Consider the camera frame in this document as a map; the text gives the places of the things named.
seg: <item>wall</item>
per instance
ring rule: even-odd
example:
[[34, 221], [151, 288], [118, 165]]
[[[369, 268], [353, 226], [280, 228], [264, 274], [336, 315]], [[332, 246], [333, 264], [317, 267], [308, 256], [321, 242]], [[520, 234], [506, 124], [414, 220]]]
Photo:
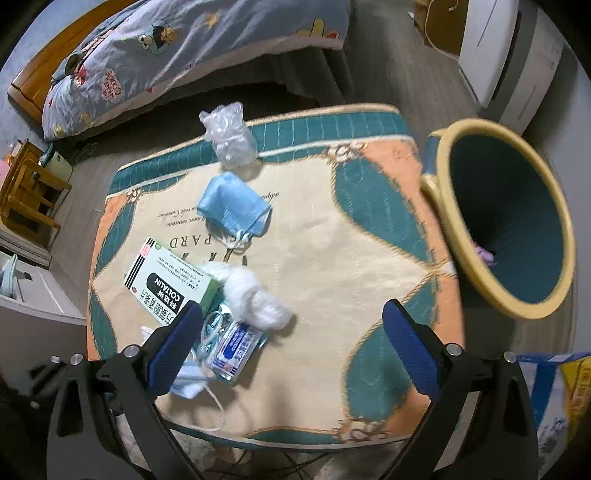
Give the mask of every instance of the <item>wall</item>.
[[551, 163], [569, 204], [578, 280], [571, 347], [591, 351], [591, 82], [568, 47], [524, 137]]

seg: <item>pink object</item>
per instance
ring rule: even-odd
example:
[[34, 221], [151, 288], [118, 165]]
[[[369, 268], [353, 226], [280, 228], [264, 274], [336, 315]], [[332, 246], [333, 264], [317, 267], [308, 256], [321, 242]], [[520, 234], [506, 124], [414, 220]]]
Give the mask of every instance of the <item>pink object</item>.
[[474, 244], [474, 248], [476, 248], [476, 253], [480, 257], [480, 259], [486, 264], [487, 267], [493, 267], [496, 265], [495, 256], [491, 254], [488, 250], [485, 250], [478, 244]]
[[10, 170], [10, 166], [4, 160], [0, 160], [0, 186], [4, 183], [4, 179], [6, 175], [8, 175], [8, 170]]

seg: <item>plastic bag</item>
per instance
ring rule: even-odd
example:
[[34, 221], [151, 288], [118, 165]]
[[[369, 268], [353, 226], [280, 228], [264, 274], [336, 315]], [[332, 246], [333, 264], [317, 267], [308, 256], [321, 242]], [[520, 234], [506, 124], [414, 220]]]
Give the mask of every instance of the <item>plastic bag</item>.
[[252, 163], [256, 159], [256, 140], [242, 121], [240, 102], [220, 105], [211, 113], [201, 112], [199, 119], [206, 128], [217, 159], [226, 168]]
[[12, 258], [4, 264], [2, 273], [0, 274], [0, 295], [4, 295], [11, 299], [14, 298], [14, 270], [17, 266], [17, 260], [18, 257], [14, 254]]

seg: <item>metal screw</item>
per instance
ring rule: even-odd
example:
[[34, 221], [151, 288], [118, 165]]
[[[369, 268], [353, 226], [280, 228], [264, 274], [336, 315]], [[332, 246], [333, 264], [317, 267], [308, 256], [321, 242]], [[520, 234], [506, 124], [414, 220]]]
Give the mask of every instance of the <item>metal screw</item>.
[[447, 353], [451, 356], [460, 356], [462, 354], [462, 347], [457, 343], [448, 343], [445, 350], [447, 350]]
[[72, 355], [72, 358], [70, 358], [70, 363], [72, 365], [78, 365], [82, 360], [84, 360], [84, 356], [81, 353], [75, 353]]
[[125, 350], [123, 350], [123, 354], [127, 358], [133, 358], [138, 353], [139, 353], [139, 347], [137, 345], [128, 345], [128, 346], [125, 347]]
[[517, 361], [517, 356], [513, 352], [503, 353], [503, 358], [507, 360], [510, 364], [514, 364]]

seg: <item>wooden bed frame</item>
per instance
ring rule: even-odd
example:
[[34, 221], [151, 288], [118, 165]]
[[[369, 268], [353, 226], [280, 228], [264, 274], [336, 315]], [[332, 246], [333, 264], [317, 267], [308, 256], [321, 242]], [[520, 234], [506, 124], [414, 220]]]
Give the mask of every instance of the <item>wooden bed frame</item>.
[[106, 0], [65, 28], [35, 55], [8, 87], [12, 99], [35, 122], [41, 124], [41, 113], [49, 91], [51, 75], [97, 25], [123, 10], [136, 0]]

